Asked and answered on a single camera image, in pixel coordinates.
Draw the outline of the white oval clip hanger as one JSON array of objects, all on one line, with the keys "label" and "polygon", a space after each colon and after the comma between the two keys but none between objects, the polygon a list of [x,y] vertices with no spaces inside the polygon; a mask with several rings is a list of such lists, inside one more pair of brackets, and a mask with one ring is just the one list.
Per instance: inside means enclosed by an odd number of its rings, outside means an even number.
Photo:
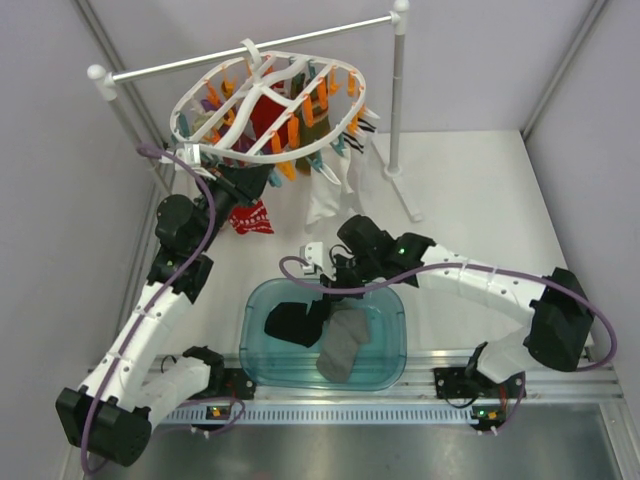
[{"label": "white oval clip hanger", "polygon": [[245,54],[214,66],[174,106],[174,142],[201,168],[272,164],[289,180],[299,160],[321,169],[321,150],[365,113],[364,75],[341,60],[242,44]]}]

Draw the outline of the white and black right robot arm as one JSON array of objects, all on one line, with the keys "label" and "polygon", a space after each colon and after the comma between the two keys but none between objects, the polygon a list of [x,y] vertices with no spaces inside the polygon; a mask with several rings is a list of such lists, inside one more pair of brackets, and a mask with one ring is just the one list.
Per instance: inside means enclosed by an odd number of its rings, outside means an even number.
[{"label": "white and black right robot arm", "polygon": [[519,323],[518,330],[474,349],[453,397],[490,396],[532,368],[579,371],[594,315],[573,272],[557,267],[534,275],[477,263],[429,237],[394,238],[363,215],[347,220],[338,237],[343,255],[332,256],[321,242],[300,249],[304,272],[319,274],[326,288],[352,295],[375,280],[393,280],[453,294]]}]

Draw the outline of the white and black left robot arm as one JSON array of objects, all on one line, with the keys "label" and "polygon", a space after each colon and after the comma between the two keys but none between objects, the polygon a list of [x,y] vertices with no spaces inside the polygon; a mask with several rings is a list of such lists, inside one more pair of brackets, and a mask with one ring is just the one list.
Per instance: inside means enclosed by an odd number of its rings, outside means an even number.
[{"label": "white and black left robot arm", "polygon": [[272,170],[221,165],[212,177],[197,179],[196,199],[172,194],[159,203],[160,246],[129,320],[80,386],[63,389],[55,402],[67,440],[84,457],[128,467],[176,408],[225,388],[224,358],[206,346],[186,349],[153,380],[147,374],[207,282],[214,265],[207,249],[236,207],[257,203]]}]

